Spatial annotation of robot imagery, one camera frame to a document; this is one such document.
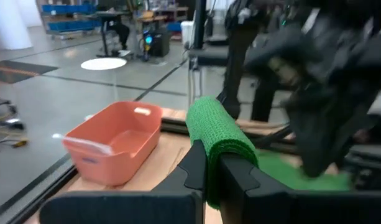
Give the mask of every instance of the green towel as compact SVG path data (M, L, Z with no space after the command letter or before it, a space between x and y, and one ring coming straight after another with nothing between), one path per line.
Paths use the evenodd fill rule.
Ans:
M279 154L257 151L218 100L202 97L188 110L186 117L191 142L202 140L208 157L207 202L219 208L216 164L223 152L243 155L249 162L281 183L298 190L348 190L346 175L323 175L317 179L302 176L298 168Z

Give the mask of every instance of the basket handle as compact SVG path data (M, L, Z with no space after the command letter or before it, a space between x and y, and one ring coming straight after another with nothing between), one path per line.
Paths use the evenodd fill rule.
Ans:
M152 111L150 109L147 109L147 108L142 108L142 107L136 107L134 109L134 112L135 113L138 113L138 114L143 114L143 115L150 115L152 113Z

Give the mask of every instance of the orange plastic basket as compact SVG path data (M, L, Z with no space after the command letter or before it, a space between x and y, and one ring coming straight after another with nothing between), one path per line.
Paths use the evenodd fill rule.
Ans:
M100 184L122 185L132 178L160 137L162 109L120 101L109 105L66 136L111 146L112 154L63 140L80 175Z

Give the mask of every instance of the blue light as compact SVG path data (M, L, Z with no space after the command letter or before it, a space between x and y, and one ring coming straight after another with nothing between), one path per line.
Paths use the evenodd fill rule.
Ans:
M145 38L145 42L146 42L146 44L151 44L152 41L153 41L153 38L152 38L151 36L147 36L147 37Z

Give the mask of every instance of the green mat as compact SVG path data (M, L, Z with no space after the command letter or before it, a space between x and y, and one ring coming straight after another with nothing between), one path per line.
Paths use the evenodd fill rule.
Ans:
M213 208L219 208L216 183L216 164L223 152L243 155L249 162L277 179L298 190L349 190L347 175L322 175L317 179L302 176L298 168L283 161L279 154L255 149L218 100L202 97L188 110L186 117L191 142L202 140L208 157L206 198Z

